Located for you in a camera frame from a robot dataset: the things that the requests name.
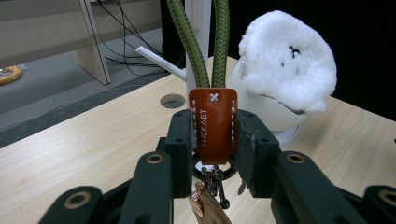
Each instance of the yellow ring object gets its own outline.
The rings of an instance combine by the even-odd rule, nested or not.
[[[3,68],[2,70],[6,70],[12,73],[7,76],[0,76],[0,85],[5,85],[9,82],[12,82],[22,75],[22,70],[18,66],[10,66],[7,68]]]

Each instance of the leather patch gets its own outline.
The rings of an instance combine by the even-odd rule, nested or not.
[[[226,164],[236,151],[237,94],[233,89],[198,88],[190,92],[196,137],[203,165]]]

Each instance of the desk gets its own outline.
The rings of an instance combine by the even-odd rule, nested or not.
[[[236,60],[229,58],[228,71]],[[37,223],[55,199],[77,186],[103,193],[133,176],[137,160],[154,151],[178,110],[164,95],[185,95],[174,76],[0,149],[0,222]],[[330,98],[329,108],[302,125],[284,150],[310,156],[334,185],[362,195],[369,185],[396,187],[396,122]],[[238,175],[224,181],[233,223],[274,223],[270,200],[237,195]],[[187,199],[175,199],[175,223],[197,223]]]

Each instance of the green braided cord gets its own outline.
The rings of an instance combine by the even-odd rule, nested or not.
[[[181,0],[167,0],[166,3],[184,49],[189,55],[196,86],[210,87],[204,57],[187,18],[183,3]]]
[[[230,9],[228,0],[214,0],[216,35],[213,55],[212,87],[225,87],[228,45],[230,37]]]

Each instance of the background table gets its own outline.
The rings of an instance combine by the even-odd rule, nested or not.
[[[228,71],[236,60],[229,58]],[[37,223],[55,199],[77,186],[103,193],[133,176],[154,151],[174,113],[160,104],[186,86],[168,76],[0,149],[0,222]],[[369,185],[396,187],[396,122],[334,98],[283,150],[310,156],[334,185],[362,195]],[[238,175],[224,181],[233,223],[274,223],[270,200],[237,195]],[[197,223],[187,199],[175,199],[175,223]]]

